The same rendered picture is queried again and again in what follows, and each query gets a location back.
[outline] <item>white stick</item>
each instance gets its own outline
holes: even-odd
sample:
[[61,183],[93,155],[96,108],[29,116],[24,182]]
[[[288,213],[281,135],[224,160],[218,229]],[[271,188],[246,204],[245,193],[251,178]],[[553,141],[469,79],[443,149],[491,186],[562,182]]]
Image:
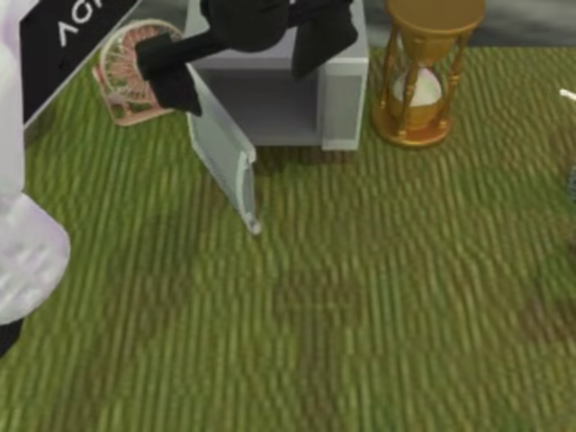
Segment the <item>white stick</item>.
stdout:
[[560,89],[560,96],[567,97],[568,99],[576,102],[576,93],[569,92],[568,90],[565,90],[563,88]]

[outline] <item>gray box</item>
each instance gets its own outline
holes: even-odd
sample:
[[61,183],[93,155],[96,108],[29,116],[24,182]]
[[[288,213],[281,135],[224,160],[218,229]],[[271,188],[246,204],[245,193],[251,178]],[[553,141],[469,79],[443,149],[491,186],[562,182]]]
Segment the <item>gray box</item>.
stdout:
[[[352,14],[356,44],[303,81],[290,76],[295,30],[267,51],[227,50],[193,67],[255,146],[356,150],[369,60],[361,0],[353,2]],[[200,0],[190,0],[184,34],[207,29]]]

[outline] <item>gray wall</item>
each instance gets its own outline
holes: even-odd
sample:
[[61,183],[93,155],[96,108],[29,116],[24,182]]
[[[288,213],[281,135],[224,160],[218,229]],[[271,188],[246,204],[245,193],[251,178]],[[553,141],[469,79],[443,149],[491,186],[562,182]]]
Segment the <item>gray wall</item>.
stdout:
[[[184,28],[187,3],[142,0],[133,18],[159,18]],[[390,21],[383,5],[383,0],[364,0],[372,45],[383,45],[387,39]],[[486,7],[473,45],[576,46],[576,0],[486,0]]]

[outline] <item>open door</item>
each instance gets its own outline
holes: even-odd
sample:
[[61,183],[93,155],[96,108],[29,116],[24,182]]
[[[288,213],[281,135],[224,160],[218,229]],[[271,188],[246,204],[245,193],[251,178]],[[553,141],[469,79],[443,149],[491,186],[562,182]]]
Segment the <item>open door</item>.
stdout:
[[254,194],[256,149],[216,99],[210,88],[188,65],[202,107],[202,117],[187,114],[192,148],[244,221],[248,230],[260,233]]

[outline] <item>open box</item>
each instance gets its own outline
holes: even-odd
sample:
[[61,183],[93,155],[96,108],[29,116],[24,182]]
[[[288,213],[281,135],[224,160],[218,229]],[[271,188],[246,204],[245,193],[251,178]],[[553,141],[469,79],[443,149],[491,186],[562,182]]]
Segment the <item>open box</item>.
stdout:
[[[203,110],[188,115],[193,149],[254,234],[256,147],[358,149],[369,56],[362,1],[351,10],[357,42],[301,81],[291,77],[295,29],[267,51],[227,50],[188,65]],[[184,35],[207,29],[200,0],[189,0]]]

